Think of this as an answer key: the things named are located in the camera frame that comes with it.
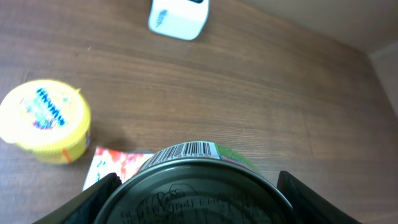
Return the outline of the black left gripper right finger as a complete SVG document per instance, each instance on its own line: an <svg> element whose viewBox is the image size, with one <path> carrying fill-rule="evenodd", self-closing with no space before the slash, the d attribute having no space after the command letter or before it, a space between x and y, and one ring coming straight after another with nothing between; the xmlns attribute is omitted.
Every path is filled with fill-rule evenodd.
<svg viewBox="0 0 398 224"><path fill-rule="evenodd" d="M361 224L287 171L280 171L277 189L289 201L301 223Z"/></svg>

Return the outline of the yellow mentos gum bottle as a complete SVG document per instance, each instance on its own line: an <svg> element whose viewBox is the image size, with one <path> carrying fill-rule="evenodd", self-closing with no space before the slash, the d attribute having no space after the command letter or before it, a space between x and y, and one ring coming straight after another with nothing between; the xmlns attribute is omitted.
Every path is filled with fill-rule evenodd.
<svg viewBox="0 0 398 224"><path fill-rule="evenodd" d="M1 139L39 160L69 164L90 144L91 110L79 89L55 80L34 80L1 102Z"/></svg>

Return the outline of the red white snack packet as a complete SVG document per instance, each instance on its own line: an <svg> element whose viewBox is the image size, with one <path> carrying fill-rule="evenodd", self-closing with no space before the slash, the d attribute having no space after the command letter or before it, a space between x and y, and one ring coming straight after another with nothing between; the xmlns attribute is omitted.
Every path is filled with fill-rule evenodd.
<svg viewBox="0 0 398 224"><path fill-rule="evenodd" d="M82 191L97 183L110 173L115 173L122 183L136 175L140 167L153 154L141 152L122 152L104 147L97 147L88 170Z"/></svg>

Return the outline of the round tin can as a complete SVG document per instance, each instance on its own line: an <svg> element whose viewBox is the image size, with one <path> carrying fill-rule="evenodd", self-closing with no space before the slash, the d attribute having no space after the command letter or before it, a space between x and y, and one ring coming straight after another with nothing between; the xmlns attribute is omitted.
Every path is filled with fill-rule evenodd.
<svg viewBox="0 0 398 224"><path fill-rule="evenodd" d="M154 154L95 223L297 223L287 199L241 154L192 141Z"/></svg>

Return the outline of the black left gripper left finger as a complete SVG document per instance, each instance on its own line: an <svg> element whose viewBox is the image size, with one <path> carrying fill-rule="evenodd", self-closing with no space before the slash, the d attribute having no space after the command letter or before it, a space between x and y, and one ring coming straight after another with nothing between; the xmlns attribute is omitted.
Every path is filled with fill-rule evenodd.
<svg viewBox="0 0 398 224"><path fill-rule="evenodd" d="M91 224L107 199L121 185L121 179L110 173L34 224Z"/></svg>

